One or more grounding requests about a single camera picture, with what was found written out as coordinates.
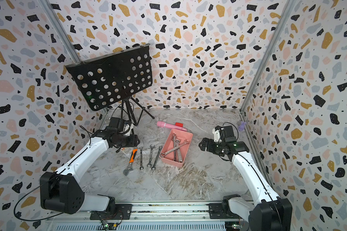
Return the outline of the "small silver combination wrench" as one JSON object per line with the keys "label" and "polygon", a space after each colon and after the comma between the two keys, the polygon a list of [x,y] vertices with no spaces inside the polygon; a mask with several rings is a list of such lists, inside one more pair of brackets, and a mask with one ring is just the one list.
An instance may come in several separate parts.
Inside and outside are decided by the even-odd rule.
{"label": "small silver combination wrench", "polygon": [[153,154],[153,150],[154,150],[155,146],[154,145],[150,145],[150,153],[149,153],[149,160],[148,160],[148,164],[147,167],[151,168],[152,167],[152,154]]}

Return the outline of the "orange handled adjustable wrench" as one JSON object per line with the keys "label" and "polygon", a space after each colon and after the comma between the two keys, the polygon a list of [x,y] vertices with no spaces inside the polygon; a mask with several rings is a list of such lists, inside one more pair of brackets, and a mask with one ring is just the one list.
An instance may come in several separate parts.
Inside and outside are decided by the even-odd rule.
{"label": "orange handled adjustable wrench", "polygon": [[137,151],[138,151],[138,149],[134,149],[134,150],[132,151],[132,154],[131,154],[131,157],[130,157],[130,160],[129,160],[129,164],[128,164],[127,168],[123,171],[123,175],[124,175],[124,176],[128,176],[128,174],[129,174],[131,171],[133,171],[133,163],[134,163],[134,160],[135,160]]}

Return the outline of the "silver end wrench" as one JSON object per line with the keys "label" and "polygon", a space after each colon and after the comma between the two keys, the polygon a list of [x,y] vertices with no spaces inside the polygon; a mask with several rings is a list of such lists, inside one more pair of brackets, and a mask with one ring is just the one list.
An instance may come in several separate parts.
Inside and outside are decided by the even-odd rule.
{"label": "silver end wrench", "polygon": [[144,170],[144,166],[143,166],[143,148],[140,148],[140,170],[143,171]]}

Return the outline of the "medium silver combination wrench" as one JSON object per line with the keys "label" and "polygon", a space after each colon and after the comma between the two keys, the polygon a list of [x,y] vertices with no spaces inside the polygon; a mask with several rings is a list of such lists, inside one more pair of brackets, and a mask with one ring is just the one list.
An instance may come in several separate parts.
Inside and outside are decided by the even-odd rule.
{"label": "medium silver combination wrench", "polygon": [[161,154],[161,152],[162,152],[162,148],[163,148],[163,146],[162,146],[162,145],[161,145],[161,146],[159,146],[159,150],[158,150],[158,153],[157,153],[157,155],[156,155],[156,158],[155,158],[154,164],[153,164],[153,166],[151,167],[152,172],[154,172],[154,171],[155,171],[155,169],[156,169],[156,164],[157,164],[158,159],[159,159],[159,157],[160,157],[160,154]]}

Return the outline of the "silver adjustable wrench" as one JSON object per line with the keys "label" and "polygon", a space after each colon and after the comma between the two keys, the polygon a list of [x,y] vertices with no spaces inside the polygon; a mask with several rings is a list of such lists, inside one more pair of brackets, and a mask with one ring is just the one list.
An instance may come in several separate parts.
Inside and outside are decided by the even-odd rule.
{"label": "silver adjustable wrench", "polygon": [[[180,140],[175,140],[174,146],[177,147],[179,145],[180,145]],[[179,148],[174,151],[174,159],[178,163],[183,163],[181,151]]]}

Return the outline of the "large silver combination wrench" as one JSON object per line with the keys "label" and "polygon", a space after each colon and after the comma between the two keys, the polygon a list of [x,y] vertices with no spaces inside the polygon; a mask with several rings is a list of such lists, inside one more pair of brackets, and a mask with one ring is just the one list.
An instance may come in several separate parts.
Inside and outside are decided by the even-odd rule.
{"label": "large silver combination wrench", "polygon": [[177,145],[175,148],[172,148],[171,150],[168,150],[168,151],[166,151],[164,153],[161,153],[160,157],[166,157],[168,154],[170,154],[174,150],[178,150],[178,149],[180,149],[181,147],[183,147],[183,146],[185,146],[187,144],[190,144],[190,142],[188,140],[184,140],[181,144]]}

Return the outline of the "pink plastic storage box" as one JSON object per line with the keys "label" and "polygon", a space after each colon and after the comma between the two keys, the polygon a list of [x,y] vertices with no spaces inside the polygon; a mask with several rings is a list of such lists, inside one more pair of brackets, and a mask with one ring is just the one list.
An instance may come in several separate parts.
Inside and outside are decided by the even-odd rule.
{"label": "pink plastic storage box", "polygon": [[161,161],[178,168],[183,167],[192,138],[193,134],[190,132],[171,129],[160,153]]}

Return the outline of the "long silver combination wrench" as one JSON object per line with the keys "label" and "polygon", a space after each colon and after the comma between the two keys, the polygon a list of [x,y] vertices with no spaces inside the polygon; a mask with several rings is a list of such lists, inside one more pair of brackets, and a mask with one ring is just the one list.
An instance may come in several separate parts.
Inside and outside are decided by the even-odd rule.
{"label": "long silver combination wrench", "polygon": [[[175,148],[176,147],[176,134],[175,133],[173,133],[173,137],[172,137],[172,142],[173,142],[173,147]],[[173,161],[177,161],[177,151],[176,150],[174,150],[174,152],[173,152]]]}

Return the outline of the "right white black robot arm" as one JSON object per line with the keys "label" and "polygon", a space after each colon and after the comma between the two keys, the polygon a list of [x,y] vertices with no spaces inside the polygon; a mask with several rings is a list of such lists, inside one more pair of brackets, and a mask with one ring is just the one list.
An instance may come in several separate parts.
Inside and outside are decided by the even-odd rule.
{"label": "right white black robot arm", "polygon": [[292,219],[292,204],[282,199],[261,174],[249,148],[242,141],[224,138],[221,142],[204,138],[199,143],[202,151],[207,151],[229,161],[242,175],[252,196],[247,202],[239,195],[223,198],[224,212],[238,215],[245,221],[249,231],[289,231]]}

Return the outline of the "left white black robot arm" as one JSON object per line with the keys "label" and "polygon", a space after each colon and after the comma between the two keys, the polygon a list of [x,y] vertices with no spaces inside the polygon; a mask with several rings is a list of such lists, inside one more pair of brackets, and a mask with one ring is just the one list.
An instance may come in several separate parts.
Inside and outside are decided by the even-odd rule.
{"label": "left white black robot arm", "polygon": [[55,172],[45,172],[40,178],[40,205],[43,209],[66,214],[79,211],[116,214],[114,197],[88,195],[80,181],[89,167],[109,148],[136,147],[140,143],[134,133],[114,133],[97,130],[90,141],[67,163]]}

